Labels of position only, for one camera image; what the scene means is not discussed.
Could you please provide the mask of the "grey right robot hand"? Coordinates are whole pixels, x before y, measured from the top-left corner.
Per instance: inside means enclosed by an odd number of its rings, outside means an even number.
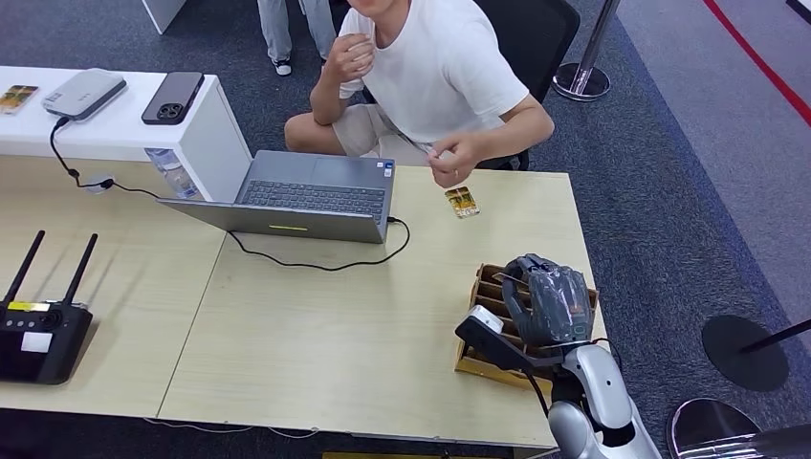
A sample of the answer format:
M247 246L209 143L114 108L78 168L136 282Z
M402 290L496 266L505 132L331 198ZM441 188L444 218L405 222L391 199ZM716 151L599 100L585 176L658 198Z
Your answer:
M549 347L591 339L593 311L582 273L535 253L502 270L502 297L524 343Z

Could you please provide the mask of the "person's right hand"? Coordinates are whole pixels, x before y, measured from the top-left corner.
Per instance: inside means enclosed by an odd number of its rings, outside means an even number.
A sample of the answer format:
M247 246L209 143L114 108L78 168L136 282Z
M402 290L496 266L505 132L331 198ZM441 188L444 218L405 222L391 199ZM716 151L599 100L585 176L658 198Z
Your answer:
M363 33L339 36L322 69L322 77L333 83L345 83L366 75L374 60L375 45Z

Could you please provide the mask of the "person's left hand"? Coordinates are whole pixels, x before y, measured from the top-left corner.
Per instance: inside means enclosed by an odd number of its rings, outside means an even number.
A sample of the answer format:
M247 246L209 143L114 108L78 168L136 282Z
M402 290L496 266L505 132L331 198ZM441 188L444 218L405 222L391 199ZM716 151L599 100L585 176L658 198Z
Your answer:
M482 132L457 133L436 142L427 157L434 182L442 188L463 183L482 161L486 146Z

